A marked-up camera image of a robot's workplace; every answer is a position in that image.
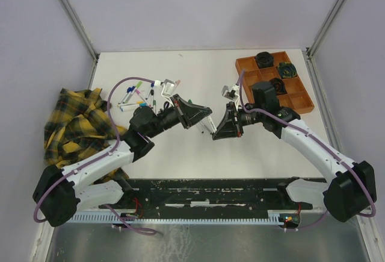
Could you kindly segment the black marker pen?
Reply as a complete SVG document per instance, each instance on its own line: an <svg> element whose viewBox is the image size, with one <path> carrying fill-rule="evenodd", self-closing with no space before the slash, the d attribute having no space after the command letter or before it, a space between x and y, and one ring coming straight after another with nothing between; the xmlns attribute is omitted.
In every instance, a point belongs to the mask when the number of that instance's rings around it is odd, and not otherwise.
<svg viewBox="0 0 385 262"><path fill-rule="evenodd" d="M198 127L199 131L200 131L202 134L205 133L205 129L204 129L204 127L203 127L200 123L197 124L197 127Z"/></svg>

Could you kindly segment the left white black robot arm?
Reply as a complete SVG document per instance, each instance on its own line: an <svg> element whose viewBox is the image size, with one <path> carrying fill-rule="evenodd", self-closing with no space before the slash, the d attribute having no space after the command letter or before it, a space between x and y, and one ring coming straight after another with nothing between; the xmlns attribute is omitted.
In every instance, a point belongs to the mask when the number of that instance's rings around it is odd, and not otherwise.
<svg viewBox="0 0 385 262"><path fill-rule="evenodd" d="M117 204L126 208L133 201L133 193L115 180L98 184L96 181L110 172L143 158L153 147L152 137L181 124L185 129L201 122L212 114L209 107L187 102L179 95L169 99L169 107L155 113L150 107L139 107L129 121L128 131L112 140L104 150L59 169L48 166L42 173L32 195L36 211L43 219L58 227L69 221L77 212L104 204Z"/></svg>

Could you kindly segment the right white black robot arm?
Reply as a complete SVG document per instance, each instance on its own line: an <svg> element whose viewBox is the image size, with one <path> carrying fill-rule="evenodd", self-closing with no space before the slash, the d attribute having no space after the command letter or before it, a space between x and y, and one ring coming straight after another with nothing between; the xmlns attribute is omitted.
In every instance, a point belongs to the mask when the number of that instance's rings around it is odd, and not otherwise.
<svg viewBox="0 0 385 262"><path fill-rule="evenodd" d="M346 222L352 217L374 217L377 191L373 167L346 157L320 139L289 107L280 105L270 82L252 86L254 102L245 104L241 85L224 86L222 95L229 99L224 117L213 133L213 140L241 137L244 127L261 123L277 138L295 148L322 174L324 182L294 178L276 193L282 208L305 202L325 209L336 220Z"/></svg>

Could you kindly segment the pastel purple highlighter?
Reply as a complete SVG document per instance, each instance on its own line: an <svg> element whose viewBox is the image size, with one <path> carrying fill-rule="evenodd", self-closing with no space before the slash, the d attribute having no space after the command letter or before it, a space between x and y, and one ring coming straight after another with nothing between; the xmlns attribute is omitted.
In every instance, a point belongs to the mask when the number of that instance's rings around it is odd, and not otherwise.
<svg viewBox="0 0 385 262"><path fill-rule="evenodd" d="M207 117L207 120L208 120L208 122L209 122L209 124L210 124L210 127L211 127L211 133L215 133L216 131L217 131L217 127L215 126L215 124L214 124L214 121L212 120L212 118L211 118L211 115L209 115L208 117Z"/></svg>

